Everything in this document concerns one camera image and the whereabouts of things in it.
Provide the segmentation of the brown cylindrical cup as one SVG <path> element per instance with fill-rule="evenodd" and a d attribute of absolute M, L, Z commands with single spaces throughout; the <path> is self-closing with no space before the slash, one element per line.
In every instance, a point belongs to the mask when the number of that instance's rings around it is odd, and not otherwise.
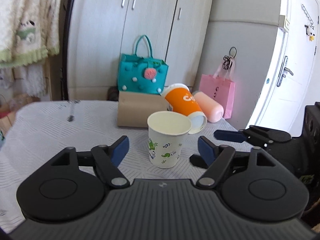
<path fill-rule="evenodd" d="M 161 95 L 119 92 L 117 125 L 120 127 L 147 128 L 148 117 L 166 111 L 168 103 Z"/>

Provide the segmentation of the white patterned tablecloth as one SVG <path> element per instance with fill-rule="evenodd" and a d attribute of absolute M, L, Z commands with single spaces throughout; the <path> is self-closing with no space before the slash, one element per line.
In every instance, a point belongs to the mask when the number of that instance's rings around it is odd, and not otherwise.
<path fill-rule="evenodd" d="M 198 134 L 186 137 L 175 167 L 157 168 L 149 160 L 147 129 L 118 127 L 117 110 L 113 101 L 57 101 L 31 103 L 18 111 L 1 148 L 1 228 L 5 232 L 24 220 L 16 201 L 20 183 L 68 146 L 88 151 L 125 135 L 130 149 L 119 169 L 128 180 L 197 180 L 203 174 L 203 169 L 189 163 L 189 157 L 197 153 Z"/>

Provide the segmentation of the white paper cup green leaves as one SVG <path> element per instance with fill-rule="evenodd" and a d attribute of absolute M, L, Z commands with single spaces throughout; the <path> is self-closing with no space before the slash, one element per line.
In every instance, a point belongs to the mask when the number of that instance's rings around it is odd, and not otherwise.
<path fill-rule="evenodd" d="M 150 162 L 159 168 L 174 167 L 180 157 L 191 120 L 171 111 L 159 111 L 147 119 Z"/>

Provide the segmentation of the pink paper gift bag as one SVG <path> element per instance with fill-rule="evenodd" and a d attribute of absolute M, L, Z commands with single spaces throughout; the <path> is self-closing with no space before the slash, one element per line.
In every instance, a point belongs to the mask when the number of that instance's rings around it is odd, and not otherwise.
<path fill-rule="evenodd" d="M 232 80 L 235 69 L 235 61 L 231 59 L 228 69 L 221 63 L 213 75 L 202 74 L 199 90 L 218 102 L 224 109 L 223 118 L 232 117 L 235 82 Z"/>

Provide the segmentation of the grey three-door wardrobe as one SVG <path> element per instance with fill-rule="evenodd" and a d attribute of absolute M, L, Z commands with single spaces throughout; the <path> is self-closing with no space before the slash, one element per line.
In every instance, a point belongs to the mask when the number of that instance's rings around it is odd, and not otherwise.
<path fill-rule="evenodd" d="M 213 0 L 74 0 L 67 55 L 69 100 L 105 100 L 121 54 L 147 35 L 168 66 L 165 83 L 193 87 Z M 142 39 L 137 54 L 148 56 Z"/>

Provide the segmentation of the panda key charm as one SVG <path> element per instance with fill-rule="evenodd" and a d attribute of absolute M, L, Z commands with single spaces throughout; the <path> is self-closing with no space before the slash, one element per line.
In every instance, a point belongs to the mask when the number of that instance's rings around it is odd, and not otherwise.
<path fill-rule="evenodd" d="M 313 41 L 315 38 L 315 31 L 312 25 L 305 25 L 306 35 L 309 37 L 309 41 Z"/>

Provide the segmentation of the teal felt handbag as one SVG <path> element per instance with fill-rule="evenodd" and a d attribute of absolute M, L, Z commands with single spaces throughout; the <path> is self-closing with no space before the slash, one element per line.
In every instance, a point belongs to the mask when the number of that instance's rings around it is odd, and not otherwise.
<path fill-rule="evenodd" d="M 150 55 L 137 55 L 138 45 L 146 39 Z M 169 66 L 165 61 L 153 57 L 153 49 L 147 35 L 142 35 L 135 47 L 134 54 L 121 54 L 118 67 L 117 85 L 119 91 L 161 94 L 167 78 Z"/>

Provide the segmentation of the orange white cup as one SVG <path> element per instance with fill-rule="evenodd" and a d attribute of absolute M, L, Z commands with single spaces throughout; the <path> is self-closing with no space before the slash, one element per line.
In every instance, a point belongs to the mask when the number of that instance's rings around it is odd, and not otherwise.
<path fill-rule="evenodd" d="M 173 112 L 187 116 L 192 123 L 189 134 L 199 133 L 207 124 L 207 117 L 196 102 L 189 88 L 182 83 L 175 83 L 164 88 L 161 96 L 168 102 Z"/>

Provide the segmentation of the pink cup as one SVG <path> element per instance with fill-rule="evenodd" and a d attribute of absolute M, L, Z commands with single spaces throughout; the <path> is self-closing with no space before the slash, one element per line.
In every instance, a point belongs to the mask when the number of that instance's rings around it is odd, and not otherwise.
<path fill-rule="evenodd" d="M 209 122 L 216 123 L 221 120 L 224 114 L 224 109 L 218 102 L 201 91 L 196 91 L 193 94 L 193 97 L 199 104 Z"/>

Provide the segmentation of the black clothes rack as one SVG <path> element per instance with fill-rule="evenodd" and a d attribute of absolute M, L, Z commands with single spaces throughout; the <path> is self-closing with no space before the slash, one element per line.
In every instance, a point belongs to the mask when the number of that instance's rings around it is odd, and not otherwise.
<path fill-rule="evenodd" d="M 71 24 L 71 16 L 73 10 L 74 0 L 67 0 L 67 5 L 63 6 L 66 11 L 65 23 L 63 29 L 63 42 L 62 42 L 62 67 L 61 71 L 61 99 L 69 100 L 68 95 L 68 82 L 67 82 L 67 55 L 68 55 L 68 41 L 69 41 L 69 32 Z"/>

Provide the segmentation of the white door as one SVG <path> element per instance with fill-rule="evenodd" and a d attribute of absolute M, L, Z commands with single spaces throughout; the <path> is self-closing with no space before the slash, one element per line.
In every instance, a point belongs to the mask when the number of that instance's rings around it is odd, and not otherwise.
<path fill-rule="evenodd" d="M 309 41 L 305 25 L 312 25 L 315 38 Z M 289 131 L 302 107 L 313 71 L 318 35 L 318 0 L 281 0 L 279 27 L 270 68 L 249 125 Z M 287 74 L 276 86 L 284 56 Z"/>

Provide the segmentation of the brown paper shopping bag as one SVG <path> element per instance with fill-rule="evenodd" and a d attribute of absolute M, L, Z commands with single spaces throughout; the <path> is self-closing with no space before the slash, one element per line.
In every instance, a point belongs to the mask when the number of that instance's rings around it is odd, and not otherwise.
<path fill-rule="evenodd" d="M 6 134 L 13 126 L 16 113 L 25 105 L 32 103 L 33 99 L 28 94 L 21 94 L 1 105 L 1 132 L 3 134 Z"/>

